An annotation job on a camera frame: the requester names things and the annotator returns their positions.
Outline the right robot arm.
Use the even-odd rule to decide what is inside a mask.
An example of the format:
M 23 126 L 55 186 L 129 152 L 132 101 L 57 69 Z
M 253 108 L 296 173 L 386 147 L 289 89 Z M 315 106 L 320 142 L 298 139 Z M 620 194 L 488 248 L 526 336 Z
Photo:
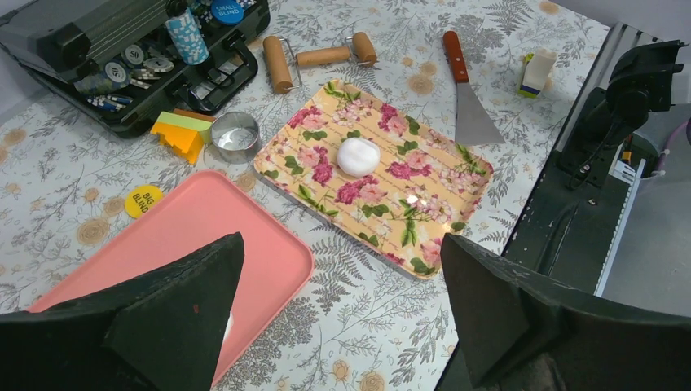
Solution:
M 604 182 L 605 151 L 617 148 L 649 119 L 690 102 L 690 64 L 677 56 L 689 46 L 680 40 L 637 46 L 614 65 L 605 89 L 591 91 L 559 160 L 570 175 L 566 187 Z

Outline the wooden double-ended rolling pin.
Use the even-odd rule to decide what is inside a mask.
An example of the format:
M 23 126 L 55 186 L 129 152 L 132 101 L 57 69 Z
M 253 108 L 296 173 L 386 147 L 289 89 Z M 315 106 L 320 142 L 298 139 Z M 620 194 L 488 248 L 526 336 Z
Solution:
M 276 94 L 302 88 L 303 68 L 351 62 L 359 67 L 373 67 L 378 62 L 374 45 L 365 32 L 354 33 L 340 46 L 296 52 L 284 37 L 268 36 L 262 41 L 271 86 Z

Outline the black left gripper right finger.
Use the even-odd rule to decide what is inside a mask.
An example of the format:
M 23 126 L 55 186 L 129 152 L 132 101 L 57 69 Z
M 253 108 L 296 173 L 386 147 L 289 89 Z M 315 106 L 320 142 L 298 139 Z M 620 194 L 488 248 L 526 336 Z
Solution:
M 687 390 L 690 320 L 609 301 L 444 236 L 469 383 L 504 390 Z

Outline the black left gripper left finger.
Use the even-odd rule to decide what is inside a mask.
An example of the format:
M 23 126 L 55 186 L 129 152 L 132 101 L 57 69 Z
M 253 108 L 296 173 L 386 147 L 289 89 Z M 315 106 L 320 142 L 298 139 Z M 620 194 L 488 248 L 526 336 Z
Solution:
M 229 234 L 110 288 L 4 314 L 2 389 L 210 389 L 243 263 Z

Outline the floral yellow tray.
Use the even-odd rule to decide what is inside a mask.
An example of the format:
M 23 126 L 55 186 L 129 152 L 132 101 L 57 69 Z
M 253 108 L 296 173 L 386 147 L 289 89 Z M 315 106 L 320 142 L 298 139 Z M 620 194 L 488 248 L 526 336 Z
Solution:
M 337 161 L 361 138 L 381 152 L 356 178 Z M 257 154 L 254 168 L 346 234 L 422 279 L 442 267 L 443 236 L 461 232 L 494 173 L 492 165 L 394 106 L 334 79 Z

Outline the white dough ball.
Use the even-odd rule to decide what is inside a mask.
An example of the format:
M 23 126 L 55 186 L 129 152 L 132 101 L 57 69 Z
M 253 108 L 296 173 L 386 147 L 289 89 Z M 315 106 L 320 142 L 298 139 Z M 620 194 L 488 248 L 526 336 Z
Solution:
M 347 138 L 337 151 L 339 168 L 352 177 L 372 174 L 381 162 L 381 150 L 365 138 Z

